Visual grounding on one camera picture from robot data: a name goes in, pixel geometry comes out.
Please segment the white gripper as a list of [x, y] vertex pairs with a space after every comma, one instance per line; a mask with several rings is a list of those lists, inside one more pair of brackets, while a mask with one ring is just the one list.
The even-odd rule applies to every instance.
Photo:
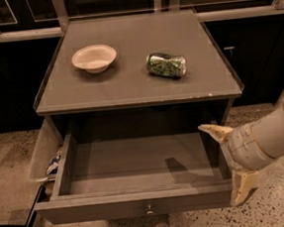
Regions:
[[215, 141], [222, 144], [229, 151], [234, 162], [246, 169], [232, 172], [231, 206], [237, 207], [243, 204], [257, 184], [257, 170], [272, 164], [274, 158], [264, 153], [264, 150], [260, 148], [254, 139], [250, 124], [236, 128], [201, 124], [198, 130], [208, 133]]

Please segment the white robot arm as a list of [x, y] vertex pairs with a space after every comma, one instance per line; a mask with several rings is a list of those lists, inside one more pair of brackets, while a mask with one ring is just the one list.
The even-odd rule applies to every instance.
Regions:
[[275, 110], [237, 127], [201, 124], [222, 149], [232, 170], [231, 206], [245, 203], [251, 192], [269, 182], [266, 170], [284, 157], [284, 89]]

